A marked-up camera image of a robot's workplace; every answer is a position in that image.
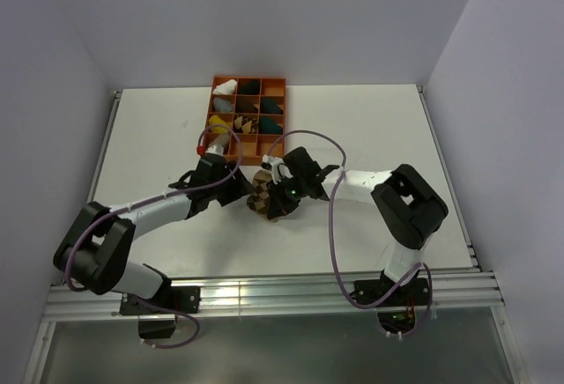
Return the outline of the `tan sock with maroon cuff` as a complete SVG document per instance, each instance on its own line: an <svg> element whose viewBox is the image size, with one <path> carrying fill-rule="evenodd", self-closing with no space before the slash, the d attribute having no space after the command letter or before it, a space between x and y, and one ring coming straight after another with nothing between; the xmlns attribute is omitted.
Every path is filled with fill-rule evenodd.
<svg viewBox="0 0 564 384"><path fill-rule="evenodd" d="M229 134L218 134L216 135L211 142L208 144L221 144L225 147L224 155L228 152L228 147L230 144L231 136Z"/></svg>

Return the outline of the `brown argyle sock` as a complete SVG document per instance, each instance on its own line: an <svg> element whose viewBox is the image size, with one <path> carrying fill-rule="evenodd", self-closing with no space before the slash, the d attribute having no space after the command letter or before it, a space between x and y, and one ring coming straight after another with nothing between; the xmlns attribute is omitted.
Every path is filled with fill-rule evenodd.
<svg viewBox="0 0 564 384"><path fill-rule="evenodd" d="M278 218L271 215L271 188L274 185L271 172L260 169L253 176L253 191L247 198L247 206L259 217L270 222L278 222Z"/></svg>

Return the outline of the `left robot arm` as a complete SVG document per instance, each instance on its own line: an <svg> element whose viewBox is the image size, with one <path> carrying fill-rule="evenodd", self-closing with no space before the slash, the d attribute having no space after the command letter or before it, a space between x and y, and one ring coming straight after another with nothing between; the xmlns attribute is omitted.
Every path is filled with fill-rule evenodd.
<svg viewBox="0 0 564 384"><path fill-rule="evenodd" d="M55 251L53 264L64 273L69 287L76 281L97 295L134 294L150 312L161 313L172 301L170 279L148 265L129 261L134 240L193 218L212 201L224 207L252 190L236 162L205 154L195 169L156 196L114 207L85 205Z"/></svg>

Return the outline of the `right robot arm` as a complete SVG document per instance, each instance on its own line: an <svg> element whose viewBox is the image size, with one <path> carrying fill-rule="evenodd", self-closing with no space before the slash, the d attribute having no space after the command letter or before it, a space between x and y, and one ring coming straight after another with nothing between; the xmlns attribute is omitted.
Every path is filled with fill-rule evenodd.
<svg viewBox="0 0 564 384"><path fill-rule="evenodd" d="M446 203L413 166L402 164L381 172L348 170L345 163L320 167L303 147L282 158L264 155L261 166L272 175L268 185L270 218L293 212L305 197L329 204L331 265L340 291L352 306L370 309L387 302L399 306L409 300L412 281L421 269L428 269L422 262L425 245L449 215ZM334 227L338 199L373 203L395 240L392 255L377 280L376 299L367 304L346 291L338 269Z"/></svg>

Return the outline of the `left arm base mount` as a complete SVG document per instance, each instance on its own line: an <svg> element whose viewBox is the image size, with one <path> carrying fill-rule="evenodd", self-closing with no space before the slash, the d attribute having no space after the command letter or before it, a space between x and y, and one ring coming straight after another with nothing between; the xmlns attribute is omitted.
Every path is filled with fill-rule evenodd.
<svg viewBox="0 0 564 384"><path fill-rule="evenodd" d="M124 294L119 315L137 317L137 333L143 343L158 349L179 348L192 343L199 335L201 326L194 314L199 311L200 300L199 286L172 286L153 299ZM180 319L190 321L194 330L186 340L168 343Z"/></svg>

